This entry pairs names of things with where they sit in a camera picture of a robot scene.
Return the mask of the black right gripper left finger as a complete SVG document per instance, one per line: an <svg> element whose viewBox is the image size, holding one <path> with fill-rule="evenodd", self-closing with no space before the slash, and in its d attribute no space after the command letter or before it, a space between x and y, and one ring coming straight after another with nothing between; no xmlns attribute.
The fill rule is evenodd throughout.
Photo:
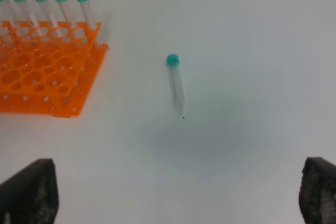
<svg viewBox="0 0 336 224"><path fill-rule="evenodd" d="M38 159L1 183L1 223L54 223L58 209L51 158Z"/></svg>

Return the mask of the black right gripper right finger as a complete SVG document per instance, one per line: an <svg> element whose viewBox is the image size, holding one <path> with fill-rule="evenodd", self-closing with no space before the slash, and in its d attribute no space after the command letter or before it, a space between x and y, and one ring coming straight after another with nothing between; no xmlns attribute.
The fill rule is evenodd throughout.
<svg viewBox="0 0 336 224"><path fill-rule="evenodd" d="M335 165L321 157L308 157L298 201L305 223L335 223Z"/></svg>

